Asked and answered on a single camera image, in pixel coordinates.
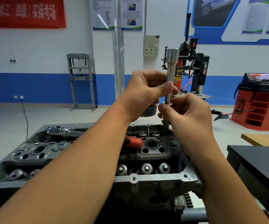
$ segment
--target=screen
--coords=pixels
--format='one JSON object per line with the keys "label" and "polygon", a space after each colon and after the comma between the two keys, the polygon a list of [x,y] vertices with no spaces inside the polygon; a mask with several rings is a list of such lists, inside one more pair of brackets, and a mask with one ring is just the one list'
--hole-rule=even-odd
{"label": "screen", "polygon": [[269,79],[269,73],[250,73],[251,79]]}

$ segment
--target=electrical control box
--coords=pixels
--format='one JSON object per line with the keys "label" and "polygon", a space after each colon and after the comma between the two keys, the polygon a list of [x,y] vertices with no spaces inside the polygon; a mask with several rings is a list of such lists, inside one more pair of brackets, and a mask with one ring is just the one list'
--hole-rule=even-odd
{"label": "electrical control box", "polygon": [[144,57],[157,57],[159,53],[159,35],[144,36]]}

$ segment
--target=wooden table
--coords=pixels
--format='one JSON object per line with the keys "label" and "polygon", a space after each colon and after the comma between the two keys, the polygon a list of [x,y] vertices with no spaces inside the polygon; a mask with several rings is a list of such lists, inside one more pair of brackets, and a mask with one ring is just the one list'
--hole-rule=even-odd
{"label": "wooden table", "polygon": [[269,134],[243,133],[241,138],[254,146],[269,146]]}

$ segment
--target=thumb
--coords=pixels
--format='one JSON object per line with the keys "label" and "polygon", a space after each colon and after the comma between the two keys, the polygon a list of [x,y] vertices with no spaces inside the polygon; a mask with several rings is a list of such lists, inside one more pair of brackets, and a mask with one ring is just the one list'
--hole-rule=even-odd
{"label": "thumb", "polygon": [[160,104],[158,106],[158,110],[162,114],[162,116],[167,118],[171,123],[179,115],[178,112],[176,112],[173,108],[171,108],[170,106],[166,104]]}
{"label": "thumb", "polygon": [[170,92],[173,91],[174,89],[174,85],[172,82],[165,82],[159,86],[156,86],[154,88],[151,88],[152,89],[152,96],[153,96],[153,99],[157,99],[159,97],[163,97],[167,94],[169,94]]}

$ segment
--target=forearm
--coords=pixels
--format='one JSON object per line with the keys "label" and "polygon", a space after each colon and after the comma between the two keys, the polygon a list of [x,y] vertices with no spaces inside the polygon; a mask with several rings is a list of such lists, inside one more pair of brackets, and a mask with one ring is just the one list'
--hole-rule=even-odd
{"label": "forearm", "polygon": [[217,143],[199,154],[196,168],[204,183],[203,200],[210,223],[269,223]]}
{"label": "forearm", "polygon": [[0,209],[0,223],[93,223],[111,189],[129,123],[125,110],[110,107]]}

